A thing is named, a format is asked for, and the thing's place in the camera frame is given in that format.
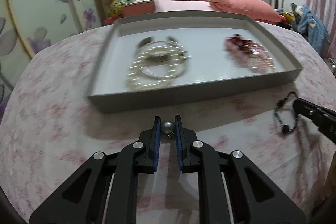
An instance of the tablecloth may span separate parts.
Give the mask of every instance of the tablecloth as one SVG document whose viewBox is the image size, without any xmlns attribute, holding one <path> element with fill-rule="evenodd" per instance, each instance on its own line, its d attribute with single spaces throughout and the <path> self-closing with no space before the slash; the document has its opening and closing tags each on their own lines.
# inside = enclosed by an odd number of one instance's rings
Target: tablecloth
<svg viewBox="0 0 336 224">
<path fill-rule="evenodd" d="M 273 115 L 290 91 L 336 110 L 336 79 L 299 34 L 261 23 L 303 64 L 290 84 L 183 105 L 101 114 L 85 97 L 90 74 L 111 26 L 65 39 L 38 53 L 19 79 L 0 127 L 0 185 L 28 221 L 63 181 L 96 151 L 120 151 L 152 127 L 173 120 L 218 151 L 241 150 L 306 214 L 325 195 L 335 145 L 301 118 L 281 133 Z M 281 115 L 291 126 L 290 111 Z M 175 141 L 162 136 L 155 175 L 140 175 L 138 223 L 199 223 L 196 174 L 181 174 Z"/>
</svg>

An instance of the red nightstand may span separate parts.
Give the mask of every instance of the red nightstand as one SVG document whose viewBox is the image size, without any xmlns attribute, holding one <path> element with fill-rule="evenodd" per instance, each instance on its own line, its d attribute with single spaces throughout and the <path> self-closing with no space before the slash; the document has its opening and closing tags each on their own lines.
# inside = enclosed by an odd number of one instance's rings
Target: red nightstand
<svg viewBox="0 0 336 224">
<path fill-rule="evenodd" d="M 122 5 L 121 10 L 124 17 L 154 13 L 154 0 L 136 0 L 135 2 Z"/>
</svg>

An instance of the silver bead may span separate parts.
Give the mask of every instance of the silver bead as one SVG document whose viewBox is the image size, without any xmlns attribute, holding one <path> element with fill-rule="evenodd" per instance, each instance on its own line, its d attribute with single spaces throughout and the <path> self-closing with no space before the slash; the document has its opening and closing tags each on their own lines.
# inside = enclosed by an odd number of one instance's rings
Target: silver bead
<svg viewBox="0 0 336 224">
<path fill-rule="evenodd" d="M 173 122 L 166 121 L 161 124 L 161 131 L 164 134 L 171 134 L 175 131 L 175 126 Z"/>
</svg>

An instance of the black cord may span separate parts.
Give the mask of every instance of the black cord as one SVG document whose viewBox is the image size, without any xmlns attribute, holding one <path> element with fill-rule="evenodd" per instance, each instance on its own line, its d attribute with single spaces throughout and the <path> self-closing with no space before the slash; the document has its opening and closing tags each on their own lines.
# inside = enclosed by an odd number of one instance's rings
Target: black cord
<svg viewBox="0 0 336 224">
<path fill-rule="evenodd" d="M 278 110 L 280 108 L 284 107 L 284 105 L 286 104 L 287 100 L 289 99 L 289 97 L 291 95 L 294 95 L 296 97 L 296 99 L 298 99 L 297 94 L 292 91 L 292 92 L 288 93 L 288 95 L 287 95 L 287 97 L 285 99 L 279 100 L 279 102 L 278 102 L 278 104 L 277 104 L 277 106 L 275 107 L 275 110 L 274 110 L 274 115 L 278 119 L 278 121 L 279 121 L 279 123 L 281 125 L 281 128 L 282 128 L 282 133 L 284 133 L 284 134 L 287 134 L 289 132 L 293 132 L 297 128 L 297 124 L 298 124 L 298 121 L 299 121 L 299 115 L 295 113 L 295 125 L 294 125 L 294 127 L 292 129 L 290 129 L 289 125 L 287 125 L 287 124 L 284 125 L 283 124 L 283 121 L 281 120 L 281 118 L 280 118 L 280 116 L 278 114 Z"/>
</svg>

